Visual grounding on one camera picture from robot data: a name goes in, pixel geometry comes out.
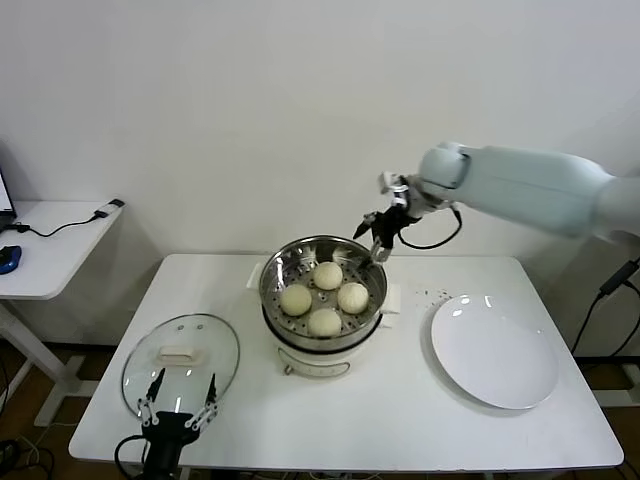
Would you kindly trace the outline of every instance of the white table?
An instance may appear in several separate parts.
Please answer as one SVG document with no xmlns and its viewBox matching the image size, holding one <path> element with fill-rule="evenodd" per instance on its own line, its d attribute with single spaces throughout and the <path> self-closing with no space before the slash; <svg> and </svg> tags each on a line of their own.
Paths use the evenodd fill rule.
<svg viewBox="0 0 640 480">
<path fill-rule="evenodd" d="M 260 261 L 264 257 L 251 255 L 164 260 L 75 431 L 69 447 L 74 457 L 113 461 L 117 442 L 140 433 L 120 394 L 123 365 L 140 338 L 174 316 L 210 312 L 237 330 L 240 367 L 220 415 L 183 450 L 181 465 L 487 472 L 622 461 L 618 441 L 516 260 L 391 257 L 385 269 L 389 281 L 402 288 L 400 318 L 373 335 L 366 362 L 325 380 L 283 375 L 258 295 L 246 289 Z M 449 380 L 425 333 L 437 305 L 463 293 L 512 296 L 522 305 L 520 320 L 547 332 L 560 366 L 549 399 L 529 411 L 500 410 Z M 123 460 L 139 461 L 142 442 L 137 443 L 123 449 Z"/>
<path fill-rule="evenodd" d="M 69 222 L 84 221 L 106 202 L 16 202 L 17 221 L 48 233 Z M 55 385 L 34 425 L 47 426 L 67 396 L 90 397 L 98 382 L 81 382 L 76 377 L 84 357 L 74 356 L 65 365 L 45 347 L 20 320 L 10 300 L 47 300 L 58 295 L 78 271 L 98 241 L 113 224 L 121 209 L 87 225 L 69 227 L 50 238 L 33 232 L 0 234 L 0 248 L 20 245 L 22 258 L 16 270 L 0 275 L 0 334 L 20 350 L 27 361 L 7 389 L 10 397 L 35 364 Z"/>
</svg>

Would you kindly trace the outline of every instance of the power cord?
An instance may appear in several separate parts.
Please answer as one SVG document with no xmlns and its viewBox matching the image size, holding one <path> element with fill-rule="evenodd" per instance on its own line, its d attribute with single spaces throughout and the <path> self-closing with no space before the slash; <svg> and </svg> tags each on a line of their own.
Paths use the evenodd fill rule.
<svg viewBox="0 0 640 480">
<path fill-rule="evenodd" d="M 434 248 L 438 248 L 443 246 L 446 243 L 449 243 L 451 240 L 453 240 L 456 237 L 456 235 L 460 233 L 460 230 L 462 230 L 462 213 L 460 213 L 460 210 L 458 210 L 458 207 L 456 207 L 455 205 L 451 205 L 449 208 L 451 209 L 453 216 L 456 217 L 456 220 L 458 221 L 458 226 L 454 230 L 454 232 L 451 235 L 449 235 L 447 238 L 445 238 L 441 242 L 434 243 L 433 245 L 414 245 L 413 243 L 407 242 L 402 237 L 402 230 L 400 230 L 398 232 L 398 238 L 400 239 L 400 243 L 402 243 L 403 245 L 406 245 L 409 248 L 413 248 L 414 250 L 433 250 Z"/>
<path fill-rule="evenodd" d="M 27 456 L 27 463 L 31 462 L 31 456 L 33 454 L 36 455 L 36 463 L 40 461 L 40 453 L 38 452 L 40 447 L 38 447 L 38 445 L 40 445 L 40 442 L 42 442 L 42 440 L 44 440 L 44 437 L 47 436 L 47 434 L 49 433 L 49 431 L 51 430 L 52 427 L 77 427 L 77 426 L 78 426 L 77 423 L 60 423 L 60 422 L 50 423 L 49 426 L 47 428 L 45 428 L 44 432 L 42 432 L 42 434 L 38 437 L 38 440 L 36 440 L 33 444 L 31 444 L 31 442 L 28 442 L 28 440 L 26 438 L 22 437 L 22 439 L 24 441 L 26 441 L 27 443 L 30 443 L 32 445 L 31 451 L 29 452 L 29 455 Z"/>
<path fill-rule="evenodd" d="M 108 217 L 113 212 L 115 212 L 118 208 L 122 208 L 124 206 L 124 204 L 125 203 L 122 200 L 114 198 L 113 200 L 111 200 L 106 205 L 103 205 L 102 207 L 100 207 L 99 209 L 94 211 L 93 215 L 88 220 L 84 220 L 82 222 L 65 223 L 64 225 L 59 226 L 58 228 L 54 229 L 53 231 L 51 231 L 49 233 L 41 233 L 38 230 L 36 230 L 35 228 L 33 228 L 31 225 L 26 225 L 26 224 L 20 223 L 20 222 L 14 223 L 12 225 L 6 225 L 3 228 L 2 231 L 15 230 L 18 233 L 33 232 L 36 235 L 38 235 L 39 237 L 49 238 L 49 237 L 53 237 L 56 233 L 58 233 L 60 230 L 64 230 L 65 228 L 75 227 L 75 226 L 78 226 L 78 225 L 86 225 L 88 223 L 91 223 L 91 222 L 99 219 L 99 218 Z"/>
<path fill-rule="evenodd" d="M 627 476 L 624 474 L 624 472 L 622 471 L 622 468 L 620 468 L 620 466 L 615 467 L 615 469 L 616 469 L 616 472 L 620 474 L 623 480 L 629 480 Z"/>
<path fill-rule="evenodd" d="M 634 292 L 636 292 L 636 294 L 638 295 L 638 298 L 640 298 L 640 290 L 638 290 L 638 288 L 636 288 L 636 286 L 629 281 L 629 279 L 633 276 L 633 274 L 635 274 L 638 271 L 638 268 L 640 268 L 640 257 L 636 258 L 635 260 L 629 260 L 628 262 L 626 262 L 613 275 L 611 275 L 607 279 L 606 282 L 604 282 L 600 286 L 600 288 L 598 289 L 599 290 L 598 294 L 596 295 L 596 297 L 591 302 L 591 305 L 589 306 L 589 310 L 587 311 L 587 315 L 585 316 L 584 320 L 582 321 L 582 325 L 580 326 L 580 330 L 578 332 L 578 336 L 576 337 L 576 340 L 573 343 L 573 347 L 571 348 L 571 353 L 572 354 L 574 354 L 576 349 L 578 348 L 578 344 L 580 343 L 580 339 L 582 338 L 582 335 L 584 334 L 585 329 L 587 328 L 587 325 L 589 324 L 589 321 L 591 319 L 591 315 L 592 315 L 596 305 L 598 305 L 598 303 L 603 298 L 608 297 L 609 295 L 611 295 L 613 292 L 615 292 L 618 288 L 620 288 L 623 285 L 625 287 L 627 287 L 627 288 L 630 288 Z M 618 347 L 615 350 L 614 353 L 609 355 L 609 357 L 613 357 L 613 356 L 617 355 L 618 353 L 620 353 L 620 351 L 622 351 L 622 349 L 627 346 L 629 341 L 631 341 L 631 339 L 633 338 L 635 333 L 638 331 L 638 328 L 640 328 L 640 317 L 638 318 L 638 321 L 636 322 L 635 327 L 633 328 L 631 333 L 627 336 L 625 341 L 620 345 L 620 347 Z"/>
<path fill-rule="evenodd" d="M 633 464 L 627 460 L 626 458 L 624 459 L 624 465 L 626 465 L 627 467 L 629 467 L 631 469 L 631 471 L 633 472 L 633 474 L 636 477 L 636 480 L 640 480 L 640 474 L 638 474 L 638 470 L 636 470 L 636 467 L 633 466 Z"/>
<path fill-rule="evenodd" d="M 127 472 L 120 462 L 120 449 L 127 443 L 133 442 L 135 440 L 145 440 L 144 435 L 131 435 L 130 437 L 124 438 L 118 443 L 116 447 L 116 451 L 113 454 L 114 460 L 116 462 L 116 467 L 118 467 L 118 471 L 122 474 L 124 478 L 127 480 L 135 480 L 136 477 L 132 476 L 129 472 Z"/>
<path fill-rule="evenodd" d="M 34 445 L 27 439 L 23 437 L 25 443 L 34 448 Z M 53 478 L 53 468 L 55 467 L 55 458 L 53 456 L 53 452 L 48 448 L 38 448 L 38 456 L 40 452 L 44 452 L 49 455 L 51 459 L 51 464 L 49 466 L 40 462 L 39 460 L 35 463 L 30 463 L 27 458 L 24 465 L 16 467 L 20 457 L 26 453 L 28 450 L 23 450 L 20 448 L 20 444 L 16 440 L 2 440 L 0 441 L 0 477 L 4 477 L 5 475 L 11 472 L 17 472 L 21 470 L 28 470 L 32 468 L 39 468 L 45 474 L 47 480 L 51 480 Z"/>
</svg>

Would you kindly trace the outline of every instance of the white wall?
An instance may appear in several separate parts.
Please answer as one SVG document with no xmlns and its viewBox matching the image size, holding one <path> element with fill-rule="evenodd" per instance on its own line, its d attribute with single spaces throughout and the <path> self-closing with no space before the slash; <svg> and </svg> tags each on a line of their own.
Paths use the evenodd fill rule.
<svg viewBox="0 0 640 480">
<path fill-rule="evenodd" d="M 116 342 L 164 254 L 350 236 L 385 206 L 376 175 L 415 171 L 444 139 L 628 173 L 638 18 L 632 0 L 1 2 L 13 190 L 129 203 L 68 291 L 20 308 L 48 339 Z M 436 253 L 516 255 L 545 289 L 577 252 L 464 213 Z M 435 214 L 411 238 L 452 226 Z"/>
</svg>

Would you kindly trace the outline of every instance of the black cable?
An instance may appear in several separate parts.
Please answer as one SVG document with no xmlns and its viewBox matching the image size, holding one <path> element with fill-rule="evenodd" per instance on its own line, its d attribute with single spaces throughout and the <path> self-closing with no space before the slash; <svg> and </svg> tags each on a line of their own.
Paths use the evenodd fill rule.
<svg viewBox="0 0 640 480">
<path fill-rule="evenodd" d="M 633 474 L 636 476 L 636 480 L 640 480 L 640 475 L 638 475 L 638 470 L 636 470 L 636 467 L 634 467 L 633 464 L 626 458 L 624 459 L 624 464 L 631 469 Z"/>
<path fill-rule="evenodd" d="M 580 343 L 580 339 L 582 338 L 582 334 L 584 333 L 585 329 L 587 328 L 587 324 L 589 323 L 589 320 L 591 319 L 591 314 L 593 313 L 593 309 L 596 308 L 596 305 L 598 304 L 598 302 L 600 300 L 602 300 L 604 298 L 604 294 L 602 292 L 598 293 L 598 295 L 596 295 L 596 298 L 593 299 L 593 302 L 591 302 L 591 306 L 589 307 L 589 310 L 587 311 L 587 316 L 584 317 L 584 320 L 582 321 L 582 326 L 580 327 L 580 331 L 578 332 L 578 336 L 576 337 L 576 341 L 573 343 L 573 347 L 571 347 L 571 354 L 573 355 L 576 351 L 576 348 L 578 348 L 578 343 Z"/>
<path fill-rule="evenodd" d="M 441 247 L 442 245 L 444 245 L 446 243 L 449 243 L 451 240 L 453 240 L 455 238 L 456 235 L 458 235 L 458 233 L 460 233 L 460 230 L 462 230 L 462 214 L 460 213 L 460 210 L 458 210 L 453 205 L 450 206 L 449 208 L 451 209 L 451 212 L 453 213 L 453 215 L 456 217 L 456 220 L 458 221 L 458 227 L 447 238 L 445 238 L 441 242 L 434 243 L 433 245 L 414 245 L 413 243 L 407 242 L 402 237 L 402 230 L 400 230 L 398 232 L 398 238 L 400 239 L 400 243 L 402 243 L 403 245 L 406 245 L 409 248 L 413 248 L 414 250 L 432 250 L 434 248 Z"/>
<path fill-rule="evenodd" d="M 627 476 L 624 474 L 624 472 L 622 471 L 622 468 L 618 467 L 614 467 L 616 469 L 616 471 L 620 474 L 620 476 L 624 479 L 627 480 Z"/>
<path fill-rule="evenodd" d="M 636 295 L 638 296 L 638 299 L 640 299 L 640 290 L 638 290 L 638 288 L 631 282 L 626 281 L 623 283 L 623 285 L 627 288 L 630 288 L 631 290 L 633 290 L 634 292 L 636 292 Z M 624 339 L 624 342 L 622 342 L 622 345 L 620 345 L 615 352 L 613 352 L 610 357 L 615 357 L 618 353 L 620 353 L 622 351 L 622 349 L 624 347 L 627 346 L 627 344 L 631 341 L 631 339 L 634 337 L 634 335 L 636 334 L 636 332 L 638 331 L 638 328 L 640 328 L 640 316 L 638 316 L 638 320 L 636 320 L 636 324 L 633 327 L 633 330 L 631 330 L 631 333 L 629 333 L 629 335 L 627 335 L 627 338 Z"/>
<path fill-rule="evenodd" d="M 77 226 L 77 225 L 86 225 L 87 223 L 91 223 L 91 222 L 93 222 L 94 220 L 97 220 L 98 218 L 100 218 L 100 217 L 98 217 L 98 216 L 94 215 L 93 217 L 91 217 L 91 218 L 90 218 L 90 219 L 88 219 L 88 220 L 85 220 L 84 222 L 72 222 L 72 223 L 66 223 L 66 224 L 64 224 L 64 225 L 59 226 L 58 228 L 56 228 L 56 229 L 55 229 L 55 230 L 53 230 L 52 232 L 50 232 L 50 233 L 46 233 L 46 234 L 45 234 L 45 233 L 40 233 L 40 232 L 39 232 L 39 231 L 37 231 L 35 228 L 33 228 L 31 225 L 28 225 L 28 227 L 29 227 L 29 228 L 28 228 L 27 230 L 28 230 L 29 232 L 33 232 L 33 233 L 35 233 L 35 234 L 36 234 L 36 235 L 38 235 L 39 237 L 42 237 L 42 238 L 49 238 L 49 237 L 53 237 L 56 233 L 58 233 L 60 230 L 62 230 L 62 229 L 64 229 L 64 228 L 68 228 L 68 227 L 75 227 L 75 226 Z"/>
<path fill-rule="evenodd" d="M 118 467 L 118 470 L 120 471 L 120 473 L 124 476 L 124 478 L 126 478 L 127 480 L 135 480 L 136 477 L 132 477 L 122 466 L 122 463 L 120 462 L 120 449 L 129 442 L 133 442 L 134 440 L 144 440 L 144 435 L 131 435 L 130 437 L 127 437 L 125 439 L 122 439 L 120 441 L 120 443 L 118 444 L 118 446 L 116 447 L 116 451 L 113 454 L 114 460 L 116 462 L 116 467 Z"/>
<path fill-rule="evenodd" d="M 16 440 L 0 440 L 0 478 L 14 469 L 21 454 L 20 445 Z"/>
<path fill-rule="evenodd" d="M 49 457 L 51 457 L 51 466 L 49 466 L 47 468 L 46 465 L 44 465 L 41 462 L 38 463 L 27 463 L 25 465 L 22 465 L 20 467 L 15 467 L 13 468 L 11 471 L 15 472 L 15 471 L 20 471 L 20 470 L 28 470 L 30 468 L 34 468 L 34 467 L 38 467 L 41 468 L 47 475 L 47 480 L 52 480 L 53 479 L 53 468 L 55 467 L 55 458 L 53 456 L 53 452 L 51 450 L 49 450 L 48 448 L 44 448 L 44 447 L 37 447 L 39 452 L 45 452 L 49 455 Z"/>
</svg>

